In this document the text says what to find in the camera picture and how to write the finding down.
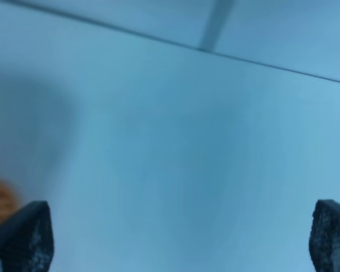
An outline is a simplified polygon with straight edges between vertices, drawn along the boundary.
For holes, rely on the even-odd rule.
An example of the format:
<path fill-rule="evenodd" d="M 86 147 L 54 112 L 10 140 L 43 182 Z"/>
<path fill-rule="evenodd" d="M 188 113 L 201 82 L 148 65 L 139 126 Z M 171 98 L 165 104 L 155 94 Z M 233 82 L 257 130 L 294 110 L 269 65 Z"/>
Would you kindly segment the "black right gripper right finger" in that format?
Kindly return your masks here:
<path fill-rule="evenodd" d="M 309 254 L 316 272 L 340 272 L 340 204 L 332 199 L 316 202 Z"/>

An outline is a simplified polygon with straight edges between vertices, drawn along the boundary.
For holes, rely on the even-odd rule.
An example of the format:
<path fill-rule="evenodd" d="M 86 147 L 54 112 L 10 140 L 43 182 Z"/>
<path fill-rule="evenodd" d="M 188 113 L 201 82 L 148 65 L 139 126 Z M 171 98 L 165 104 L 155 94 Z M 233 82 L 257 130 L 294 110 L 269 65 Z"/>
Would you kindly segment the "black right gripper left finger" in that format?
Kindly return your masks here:
<path fill-rule="evenodd" d="M 0 271 L 47 272 L 53 256 L 47 201 L 32 201 L 0 223 Z"/>

